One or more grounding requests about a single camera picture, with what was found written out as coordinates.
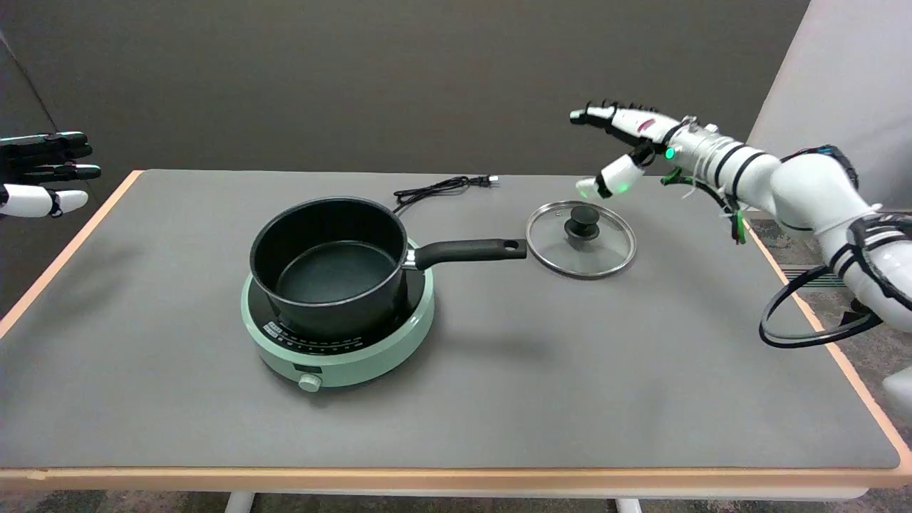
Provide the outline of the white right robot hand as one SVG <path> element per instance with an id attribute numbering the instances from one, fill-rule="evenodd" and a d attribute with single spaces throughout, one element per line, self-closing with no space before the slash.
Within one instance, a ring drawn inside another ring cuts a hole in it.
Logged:
<path id="1" fill-rule="evenodd" d="M 584 178 L 574 185 L 580 198 L 608 199 L 624 194 L 645 175 L 645 168 L 658 156 L 673 159 L 682 150 L 672 143 L 678 131 L 697 123 L 698 118 L 688 115 L 680 120 L 635 103 L 624 105 L 608 102 L 596 106 L 593 102 L 569 114 L 573 125 L 586 125 L 605 131 L 625 143 L 630 150 L 593 177 Z"/>

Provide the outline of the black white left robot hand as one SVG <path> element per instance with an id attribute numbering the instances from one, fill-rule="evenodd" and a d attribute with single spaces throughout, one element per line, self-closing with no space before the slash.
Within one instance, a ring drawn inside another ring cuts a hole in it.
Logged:
<path id="1" fill-rule="evenodd" d="M 88 181 L 100 166 L 78 160 L 93 153 L 81 131 L 58 131 L 3 138 L 1 142 L 1 214 L 3 217 L 59 218 L 84 207 L 83 190 L 55 190 L 45 184 Z"/>

